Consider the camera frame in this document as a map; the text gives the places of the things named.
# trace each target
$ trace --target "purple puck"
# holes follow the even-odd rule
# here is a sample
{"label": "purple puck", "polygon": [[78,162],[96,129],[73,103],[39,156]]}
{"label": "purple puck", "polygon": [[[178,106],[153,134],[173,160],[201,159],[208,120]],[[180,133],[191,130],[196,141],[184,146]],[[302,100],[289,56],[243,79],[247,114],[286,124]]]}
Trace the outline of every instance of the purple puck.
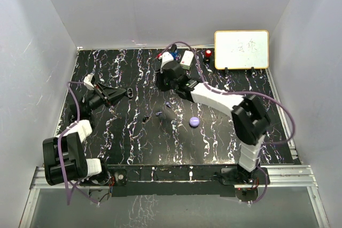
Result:
{"label": "purple puck", "polygon": [[199,125],[199,118],[197,117],[192,117],[189,121],[189,124],[193,127],[196,128]]}

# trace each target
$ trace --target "whiteboard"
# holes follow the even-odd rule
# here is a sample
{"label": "whiteboard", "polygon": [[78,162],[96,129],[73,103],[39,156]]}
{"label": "whiteboard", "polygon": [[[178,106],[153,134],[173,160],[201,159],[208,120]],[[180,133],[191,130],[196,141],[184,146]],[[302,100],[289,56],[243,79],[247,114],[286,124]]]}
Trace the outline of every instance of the whiteboard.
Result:
{"label": "whiteboard", "polygon": [[268,68],[267,30],[215,32],[216,69]]}

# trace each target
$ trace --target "white enclosure wall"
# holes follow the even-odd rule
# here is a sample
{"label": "white enclosure wall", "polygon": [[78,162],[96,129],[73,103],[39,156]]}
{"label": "white enclosure wall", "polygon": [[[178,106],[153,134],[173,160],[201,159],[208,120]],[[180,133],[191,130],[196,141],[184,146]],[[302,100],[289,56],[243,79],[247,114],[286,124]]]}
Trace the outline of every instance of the white enclosure wall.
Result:
{"label": "white enclosure wall", "polygon": [[213,44],[216,30],[276,27],[289,0],[52,0],[76,46]]}
{"label": "white enclosure wall", "polygon": [[76,47],[50,0],[0,0],[0,226],[18,227]]}
{"label": "white enclosure wall", "polygon": [[342,1],[291,0],[270,42],[281,100],[297,122],[296,146],[312,165],[332,227],[341,227]]}

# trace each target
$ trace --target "red light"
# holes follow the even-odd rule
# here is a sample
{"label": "red light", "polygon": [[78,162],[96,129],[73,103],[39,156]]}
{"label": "red light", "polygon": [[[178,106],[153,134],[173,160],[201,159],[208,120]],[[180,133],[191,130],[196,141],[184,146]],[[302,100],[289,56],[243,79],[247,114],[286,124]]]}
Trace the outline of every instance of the red light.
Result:
{"label": "red light", "polygon": [[209,58],[212,55],[212,52],[210,50],[205,51],[205,57]]}

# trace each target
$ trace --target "enclosure floor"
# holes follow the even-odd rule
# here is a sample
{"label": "enclosure floor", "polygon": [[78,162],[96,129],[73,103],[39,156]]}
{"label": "enclosure floor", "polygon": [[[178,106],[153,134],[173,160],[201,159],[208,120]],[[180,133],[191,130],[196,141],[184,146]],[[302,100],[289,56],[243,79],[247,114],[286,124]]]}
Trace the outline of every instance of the enclosure floor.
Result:
{"label": "enclosure floor", "polygon": [[[213,62],[202,63],[206,49],[197,49],[204,76],[209,84],[229,91],[256,91],[273,96],[265,70],[233,70],[227,76],[216,70]],[[182,165],[233,164],[239,159],[239,142],[232,120],[210,107],[181,99],[173,91],[160,92],[155,86],[154,72],[160,62],[158,49],[86,50],[77,57],[73,81],[82,81],[94,73],[101,83],[110,87],[133,88],[134,97],[123,98],[111,108],[94,111],[96,127],[83,143],[88,158],[104,158],[107,164]],[[199,78],[195,61],[189,75]],[[81,85],[73,90],[86,96],[90,91]],[[60,117],[59,132],[66,128],[67,96]],[[293,164],[287,143],[272,142],[285,138],[284,128],[274,104],[263,100],[272,125],[262,148],[262,163]],[[189,126],[191,117],[199,117],[199,127]]]}

